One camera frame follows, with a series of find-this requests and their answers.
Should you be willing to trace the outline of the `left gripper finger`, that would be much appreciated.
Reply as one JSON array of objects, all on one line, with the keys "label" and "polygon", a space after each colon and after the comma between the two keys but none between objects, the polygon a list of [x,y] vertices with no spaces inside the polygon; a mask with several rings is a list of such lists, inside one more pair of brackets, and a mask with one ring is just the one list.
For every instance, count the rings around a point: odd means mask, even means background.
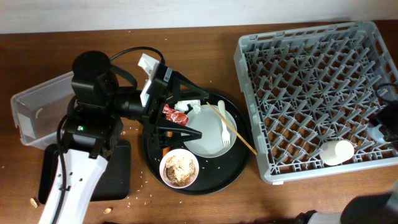
[{"label": "left gripper finger", "polygon": [[161,118],[155,126],[155,146],[159,149],[179,146],[184,142],[201,139],[202,132]]},{"label": "left gripper finger", "polygon": [[207,100],[209,93],[200,88],[180,72],[173,71],[171,76],[171,96],[169,101]]}]

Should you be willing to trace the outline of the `wooden chopstick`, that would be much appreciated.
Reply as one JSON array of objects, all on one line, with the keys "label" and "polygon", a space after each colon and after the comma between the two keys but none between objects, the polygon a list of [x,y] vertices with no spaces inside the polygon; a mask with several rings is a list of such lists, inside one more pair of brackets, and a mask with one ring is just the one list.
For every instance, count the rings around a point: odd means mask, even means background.
[{"label": "wooden chopstick", "polygon": [[237,130],[235,130],[234,126],[232,126],[225,118],[224,116],[216,110],[209,102],[206,102],[207,105],[210,106],[210,108],[219,116],[219,118],[225,123],[225,125],[233,132],[235,135],[246,145],[246,147],[256,156],[257,151],[240,135]]}]

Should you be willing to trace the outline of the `white paper cup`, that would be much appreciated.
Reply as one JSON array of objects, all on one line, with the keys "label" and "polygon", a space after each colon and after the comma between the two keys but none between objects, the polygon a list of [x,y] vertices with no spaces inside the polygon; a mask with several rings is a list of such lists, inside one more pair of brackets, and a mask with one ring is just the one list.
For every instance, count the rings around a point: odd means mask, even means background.
[{"label": "white paper cup", "polygon": [[354,146],[347,140],[328,141],[320,149],[320,159],[328,166],[341,164],[354,155]]}]

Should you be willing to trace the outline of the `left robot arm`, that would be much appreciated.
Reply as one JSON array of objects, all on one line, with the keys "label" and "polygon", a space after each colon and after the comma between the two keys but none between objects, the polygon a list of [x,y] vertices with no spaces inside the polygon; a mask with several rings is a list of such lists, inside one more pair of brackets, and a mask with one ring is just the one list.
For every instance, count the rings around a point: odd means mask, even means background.
[{"label": "left robot arm", "polygon": [[166,119],[163,109],[183,100],[206,100],[206,90],[168,67],[163,57],[143,55],[149,78],[136,79],[100,51],[72,65],[74,97],[57,128],[58,164],[41,223],[81,223],[123,130],[123,118],[143,124],[149,146],[163,149],[201,138],[201,132]]}]

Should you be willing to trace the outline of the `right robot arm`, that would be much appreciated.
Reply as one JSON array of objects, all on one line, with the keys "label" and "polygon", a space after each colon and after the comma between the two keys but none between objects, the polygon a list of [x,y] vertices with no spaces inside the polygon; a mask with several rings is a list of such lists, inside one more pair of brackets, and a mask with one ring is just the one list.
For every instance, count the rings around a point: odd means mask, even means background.
[{"label": "right robot arm", "polygon": [[[397,101],[389,101],[371,118],[368,135],[379,143],[397,142]],[[352,199],[341,213],[320,213],[315,210],[300,213],[294,224],[383,224],[397,223],[397,185],[379,195],[359,196]]]}]

